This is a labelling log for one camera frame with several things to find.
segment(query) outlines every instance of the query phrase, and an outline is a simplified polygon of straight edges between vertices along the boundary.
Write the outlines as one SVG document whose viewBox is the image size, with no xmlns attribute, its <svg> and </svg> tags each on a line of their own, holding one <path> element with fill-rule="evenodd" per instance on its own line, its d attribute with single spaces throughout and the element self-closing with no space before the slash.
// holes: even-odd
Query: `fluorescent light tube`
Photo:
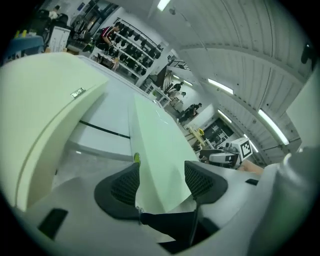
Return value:
<svg viewBox="0 0 320 256">
<path fill-rule="evenodd" d="M 169 4 L 169 2 L 170 0 L 160 0 L 157 8 L 162 12 L 166 8 L 167 4 Z"/>
<path fill-rule="evenodd" d="M 232 121 L 224 114 L 222 113 L 219 109 L 218 109 L 218 112 L 231 124 Z"/>
<path fill-rule="evenodd" d="M 208 81 L 210 84 L 213 84 L 214 86 L 217 86 L 219 88 L 221 88 L 222 90 L 225 90 L 226 92 L 230 93 L 230 94 L 234 94 L 234 90 L 230 89 L 229 87 L 224 86 L 223 84 L 213 81 L 211 79 L 208 78 Z"/>
<path fill-rule="evenodd" d="M 186 80 L 183 80 L 186 84 L 188 84 L 188 85 L 190 85 L 190 86 L 193 86 L 193 84 L 192 83 L 190 83 L 190 82 L 188 82 L 188 81 L 186 81 Z"/>
<path fill-rule="evenodd" d="M 271 118 L 267 116 L 267 114 L 262 109 L 259 109 L 258 114 L 271 126 L 271 128 L 275 131 L 275 133 L 278 135 L 278 137 L 283 142 L 283 144 L 288 145 L 289 144 L 288 139 L 282 133 L 279 127 L 275 124 L 275 122 L 272 121 Z"/>
<path fill-rule="evenodd" d="M 251 142 L 251 139 L 250 139 L 250 138 L 248 138 L 248 139 L 249 139 L 249 142 L 250 142 L 251 146 L 254 148 L 255 152 L 258 153 L 259 151 L 258 151 L 258 149 L 256 148 L 256 146 Z"/>
</svg>

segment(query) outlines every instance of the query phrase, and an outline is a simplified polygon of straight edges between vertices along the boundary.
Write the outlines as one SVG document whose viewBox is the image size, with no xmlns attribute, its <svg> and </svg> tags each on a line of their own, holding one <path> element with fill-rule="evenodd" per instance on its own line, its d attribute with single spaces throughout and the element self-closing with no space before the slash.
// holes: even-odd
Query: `ceiling lamp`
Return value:
<svg viewBox="0 0 320 256">
<path fill-rule="evenodd" d="M 249 139 L 249 142 L 250 142 L 251 146 L 254 148 L 255 152 L 258 153 L 259 151 L 256 148 L 256 146 L 251 142 L 251 139 Z"/>
<path fill-rule="evenodd" d="M 224 114 L 222 113 L 219 109 L 218 109 L 218 112 L 221 116 L 223 116 L 230 124 L 232 123 L 232 121 Z"/>
<path fill-rule="evenodd" d="M 162 12 L 166 8 L 167 4 L 169 4 L 169 2 L 170 0 L 160 0 L 157 8 Z"/>
<path fill-rule="evenodd" d="M 188 82 L 188 81 L 186 81 L 186 80 L 183 80 L 186 84 L 188 84 L 188 85 L 190 85 L 190 86 L 193 86 L 193 84 L 192 83 L 190 83 L 190 82 Z"/>
<path fill-rule="evenodd" d="M 224 86 L 223 84 L 213 81 L 211 79 L 208 78 L 208 81 L 210 84 L 213 84 L 214 86 L 217 86 L 219 88 L 221 88 L 222 90 L 225 90 L 226 92 L 230 93 L 230 94 L 234 94 L 234 90 L 230 89 L 229 87 Z"/>
<path fill-rule="evenodd" d="M 280 140 L 283 142 L 284 145 L 288 145 L 289 141 L 286 138 L 286 136 L 282 133 L 282 131 L 279 129 L 279 127 L 275 124 L 274 121 L 271 120 L 269 116 L 265 112 L 263 112 L 262 109 L 259 109 L 258 114 L 268 123 L 268 125 L 271 126 L 271 128 L 275 131 L 275 133 L 278 135 Z"/>
</svg>

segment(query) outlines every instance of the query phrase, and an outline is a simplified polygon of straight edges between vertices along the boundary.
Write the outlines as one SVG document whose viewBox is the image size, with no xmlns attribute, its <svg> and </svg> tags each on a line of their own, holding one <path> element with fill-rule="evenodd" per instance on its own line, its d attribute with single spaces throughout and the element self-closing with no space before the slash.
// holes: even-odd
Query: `pale green board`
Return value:
<svg viewBox="0 0 320 256">
<path fill-rule="evenodd" d="M 132 154 L 141 158 L 136 204 L 147 213 L 167 213 L 190 196 L 185 161 L 198 159 L 173 118 L 152 101 L 136 94 L 128 114 Z"/>
</svg>

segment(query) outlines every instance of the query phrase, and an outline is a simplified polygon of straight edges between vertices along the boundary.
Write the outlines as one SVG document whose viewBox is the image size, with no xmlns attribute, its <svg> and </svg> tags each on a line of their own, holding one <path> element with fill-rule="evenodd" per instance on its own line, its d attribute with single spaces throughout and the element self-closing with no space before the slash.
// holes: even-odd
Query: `ceiling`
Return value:
<svg viewBox="0 0 320 256">
<path fill-rule="evenodd" d="M 308 38 L 296 21 L 271 0 L 112 0 L 145 20 L 176 50 L 195 79 L 212 95 L 234 129 L 246 133 L 265 164 L 276 163 L 301 140 L 286 110 L 311 74 L 300 59 Z M 176 14 L 169 12 L 175 8 Z M 208 83 L 213 79 L 234 95 Z M 290 144 L 284 146 L 261 120 L 263 109 Z"/>
</svg>

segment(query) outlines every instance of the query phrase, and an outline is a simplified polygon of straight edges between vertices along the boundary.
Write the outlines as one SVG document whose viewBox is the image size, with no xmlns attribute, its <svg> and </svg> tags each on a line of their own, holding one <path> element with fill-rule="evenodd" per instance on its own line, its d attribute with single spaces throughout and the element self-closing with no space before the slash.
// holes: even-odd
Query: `ceiling light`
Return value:
<svg viewBox="0 0 320 256">
<path fill-rule="evenodd" d="M 208 78 L 208 81 L 210 84 L 213 84 L 214 86 L 217 86 L 219 88 L 221 88 L 222 90 L 225 90 L 226 92 L 230 93 L 230 94 L 234 94 L 234 90 L 230 89 L 229 87 L 224 86 L 223 84 L 213 81 L 211 79 Z"/>
<path fill-rule="evenodd" d="M 222 113 L 219 109 L 218 109 L 218 112 L 231 124 L 232 121 L 224 114 Z"/>
<path fill-rule="evenodd" d="M 250 142 L 251 146 L 254 148 L 255 152 L 258 153 L 259 151 L 256 148 L 256 146 L 251 142 L 251 139 L 249 139 L 249 142 Z"/>
<path fill-rule="evenodd" d="M 188 84 L 188 85 L 190 85 L 190 86 L 193 86 L 193 84 L 192 83 L 190 83 L 190 82 L 188 82 L 188 81 L 186 81 L 186 80 L 183 80 L 186 84 Z"/>
<path fill-rule="evenodd" d="M 282 133 L 279 127 L 275 124 L 274 121 L 271 120 L 269 116 L 262 109 L 259 109 L 258 114 L 271 126 L 271 128 L 275 131 L 275 133 L 279 136 L 280 140 L 284 145 L 288 145 L 289 141 L 286 136 Z"/>
<path fill-rule="evenodd" d="M 167 4 L 169 4 L 169 2 L 170 0 L 160 0 L 157 8 L 162 12 L 166 8 Z"/>
</svg>

